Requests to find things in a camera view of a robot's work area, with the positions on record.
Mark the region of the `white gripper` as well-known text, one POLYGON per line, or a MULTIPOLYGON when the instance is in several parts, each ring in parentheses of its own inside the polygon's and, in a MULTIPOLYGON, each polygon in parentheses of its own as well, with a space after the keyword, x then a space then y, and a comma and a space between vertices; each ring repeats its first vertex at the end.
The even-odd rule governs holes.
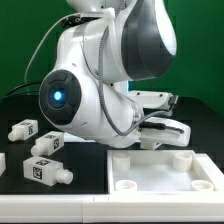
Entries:
MULTIPOLYGON (((128 97, 144 109, 173 110, 178 96, 167 92, 137 91, 128 93, 128 97)), ((191 128, 181 122, 164 118, 162 115, 152 116, 140 125, 142 140, 185 147, 189 144, 191 128)))

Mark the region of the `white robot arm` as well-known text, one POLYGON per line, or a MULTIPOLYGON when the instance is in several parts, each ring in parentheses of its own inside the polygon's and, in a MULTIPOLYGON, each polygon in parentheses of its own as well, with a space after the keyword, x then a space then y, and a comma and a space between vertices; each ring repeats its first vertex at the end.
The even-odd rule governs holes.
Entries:
POLYGON ((190 127, 172 118, 176 96, 120 86, 158 78, 172 63, 177 42, 164 0, 66 1, 76 12, 39 93, 47 120, 114 148, 187 145, 190 127))

